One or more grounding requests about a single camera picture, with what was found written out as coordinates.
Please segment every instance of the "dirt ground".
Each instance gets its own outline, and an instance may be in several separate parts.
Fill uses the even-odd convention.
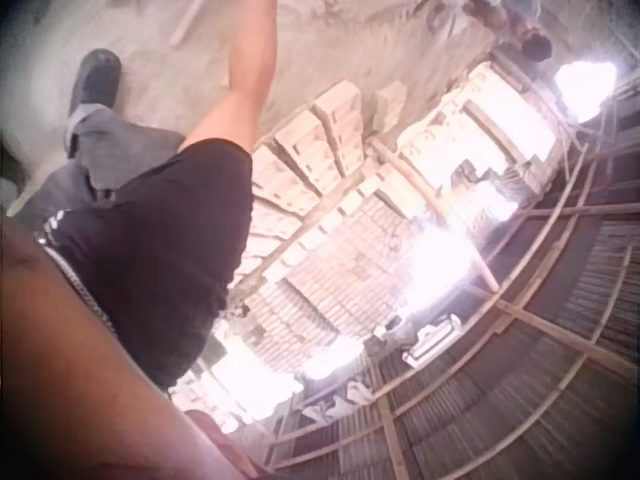
[[[121,57],[117,109],[130,121],[186,133],[224,94],[230,0],[211,1],[177,48],[169,38],[188,0],[49,3],[38,10],[27,2],[2,32],[0,129],[31,176],[26,195],[65,161],[71,86],[91,49],[109,48]],[[343,78],[362,89],[365,117],[373,93],[397,79],[409,87],[403,123],[426,114],[494,39],[471,21],[443,43],[426,28],[429,5],[412,16],[415,4],[281,0],[278,71],[263,131]]]

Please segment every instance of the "stack of bricks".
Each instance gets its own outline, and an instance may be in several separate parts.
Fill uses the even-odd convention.
[[[391,130],[400,121],[400,113],[406,101],[407,87],[400,81],[378,91],[373,129],[379,133]]]
[[[259,202],[253,203],[250,234],[278,237],[286,240],[293,235],[302,222],[294,216],[286,215]]]
[[[412,219],[420,215],[426,202],[416,189],[391,165],[384,165],[378,172],[382,180],[379,194],[391,203],[405,218]]]
[[[364,163],[360,90],[342,81],[314,102],[313,112],[324,126],[340,174],[350,175]]]
[[[341,177],[327,135],[311,112],[298,114],[275,134],[275,140],[320,194],[326,195],[338,185]]]
[[[318,204],[315,193],[305,187],[271,150],[262,145],[253,154],[253,193],[282,207],[284,210],[306,215]]]

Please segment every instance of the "black shoe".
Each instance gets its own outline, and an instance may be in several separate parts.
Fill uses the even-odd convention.
[[[115,53],[102,48],[89,52],[80,63],[71,93],[69,115],[83,103],[97,103],[113,108],[121,74],[122,63]]]

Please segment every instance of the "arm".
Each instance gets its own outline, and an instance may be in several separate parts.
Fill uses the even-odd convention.
[[[229,52],[230,92],[189,134],[184,150],[201,140],[223,138],[252,152],[260,115],[275,75],[277,0],[243,0]]]
[[[231,468],[29,235],[5,218],[0,241],[4,414],[37,458],[64,478],[208,479]]]
[[[509,22],[504,7],[499,4],[492,6],[486,0],[470,0],[462,6],[462,11],[494,32],[501,30]]]

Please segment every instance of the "person in background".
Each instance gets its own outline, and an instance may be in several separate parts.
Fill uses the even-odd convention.
[[[72,97],[69,164],[15,221],[0,218],[0,464],[12,478],[245,478],[163,395],[209,338],[251,221],[277,0],[238,4],[230,90],[173,152],[113,113],[120,62],[93,52]],[[77,155],[158,165],[96,199]]]
[[[527,60],[540,63],[551,58],[553,45],[535,26],[540,0],[470,0],[462,9],[498,38],[518,45]]]

